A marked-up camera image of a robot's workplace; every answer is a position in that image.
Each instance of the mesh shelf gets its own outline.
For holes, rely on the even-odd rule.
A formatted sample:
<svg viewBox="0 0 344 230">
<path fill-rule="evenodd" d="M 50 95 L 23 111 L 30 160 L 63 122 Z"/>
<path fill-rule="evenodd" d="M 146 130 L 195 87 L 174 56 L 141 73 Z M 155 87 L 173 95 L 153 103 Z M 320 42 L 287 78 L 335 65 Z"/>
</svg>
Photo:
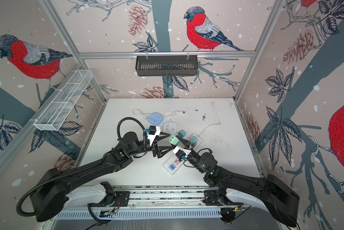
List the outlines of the mesh shelf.
<svg viewBox="0 0 344 230">
<path fill-rule="evenodd" d="M 138 76 L 195 76 L 197 68 L 197 55 L 138 56 L 135 67 Z"/>
<path fill-rule="evenodd" d="M 93 75 L 90 70 L 72 71 L 66 85 L 34 122 L 39 130 L 58 131 L 79 97 L 84 92 Z"/>
</svg>

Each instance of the white power cord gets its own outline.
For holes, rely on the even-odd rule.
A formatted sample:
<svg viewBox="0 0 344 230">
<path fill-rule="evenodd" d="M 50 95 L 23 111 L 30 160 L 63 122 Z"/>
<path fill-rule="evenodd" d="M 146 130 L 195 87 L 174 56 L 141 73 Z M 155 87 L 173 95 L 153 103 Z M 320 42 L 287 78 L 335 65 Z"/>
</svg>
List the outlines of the white power cord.
<svg viewBox="0 0 344 230">
<path fill-rule="evenodd" d="M 142 115 L 143 118 L 144 118 L 146 121 L 147 121 L 148 118 L 151 116 L 150 113 L 143 113 L 143 112 L 142 112 L 140 109 L 138 109 L 138 108 L 134 109 L 134 110 L 132 111 L 132 113 L 135 114 L 135 115 Z"/>
<path fill-rule="evenodd" d="M 185 113 L 185 111 L 165 112 L 165 113 L 163 114 L 163 116 L 164 116 L 164 117 L 169 117 L 169 118 L 170 118 L 170 122 L 171 122 L 172 117 L 174 117 L 177 113 Z"/>
<path fill-rule="evenodd" d="M 218 101 L 212 102 L 213 111 L 214 111 L 215 116 L 216 116 L 217 119 L 218 119 L 218 123 L 216 123 L 216 124 L 211 124 L 210 126 L 208 126 L 208 127 L 206 127 L 205 129 L 203 129 L 203 131 L 198 135 L 198 137 L 200 137 L 200 135 L 202 135 L 202 134 L 204 133 L 204 131 L 205 131 L 207 128 L 209 128 L 209 127 L 211 127 L 211 126 L 217 126 L 217 125 L 220 125 L 220 124 L 221 124 L 221 122 L 220 122 L 220 120 L 219 120 L 219 118 L 218 118 L 218 116 L 217 116 L 217 113 L 215 112 L 214 103 L 216 103 L 216 102 L 222 102 L 222 101 L 223 101 L 223 102 L 228 102 L 228 103 L 231 105 L 231 108 L 235 108 L 235 105 L 234 105 L 233 103 L 227 101 L 227 100 L 218 100 Z"/>
</svg>

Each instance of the blue outlet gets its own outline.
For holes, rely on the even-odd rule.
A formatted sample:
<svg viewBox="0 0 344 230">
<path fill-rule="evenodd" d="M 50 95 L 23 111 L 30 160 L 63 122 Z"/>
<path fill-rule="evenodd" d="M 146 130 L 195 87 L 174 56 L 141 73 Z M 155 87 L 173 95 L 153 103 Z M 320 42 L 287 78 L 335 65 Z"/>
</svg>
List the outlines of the blue outlet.
<svg viewBox="0 0 344 230">
<path fill-rule="evenodd" d="M 158 126 L 163 121 L 163 115 L 159 113 L 152 113 L 148 118 L 148 122 L 154 126 Z"/>
<path fill-rule="evenodd" d="M 171 165 L 169 166 L 169 168 L 173 171 L 173 170 L 176 169 L 176 166 L 175 166 L 174 164 L 171 164 Z"/>
</svg>

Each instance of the green cube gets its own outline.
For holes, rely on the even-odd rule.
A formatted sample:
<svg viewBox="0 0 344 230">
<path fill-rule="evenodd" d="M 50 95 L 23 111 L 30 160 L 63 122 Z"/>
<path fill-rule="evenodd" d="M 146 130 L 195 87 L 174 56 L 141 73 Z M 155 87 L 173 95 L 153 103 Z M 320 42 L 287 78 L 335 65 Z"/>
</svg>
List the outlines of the green cube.
<svg viewBox="0 0 344 230">
<path fill-rule="evenodd" d="M 180 140 L 175 136 L 173 135 L 171 138 L 170 138 L 170 143 L 172 145 L 178 145 L 178 143 L 180 143 Z"/>
</svg>

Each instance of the bird head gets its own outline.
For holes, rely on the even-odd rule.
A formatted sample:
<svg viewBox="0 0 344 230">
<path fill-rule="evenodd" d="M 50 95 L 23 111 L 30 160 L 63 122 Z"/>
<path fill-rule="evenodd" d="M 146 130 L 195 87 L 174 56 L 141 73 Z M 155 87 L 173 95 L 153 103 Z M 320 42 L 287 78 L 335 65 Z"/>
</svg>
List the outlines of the bird head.
<svg viewBox="0 0 344 230">
<path fill-rule="evenodd" d="M 12 36 L 10 34 L 5 34 L 0 37 L 0 58 L 13 58 L 13 54 L 11 52 L 11 45 L 17 40 L 17 37 Z"/>
<path fill-rule="evenodd" d="M 190 7 L 183 18 L 191 22 L 198 14 L 205 14 L 205 11 L 200 6 Z"/>
</svg>

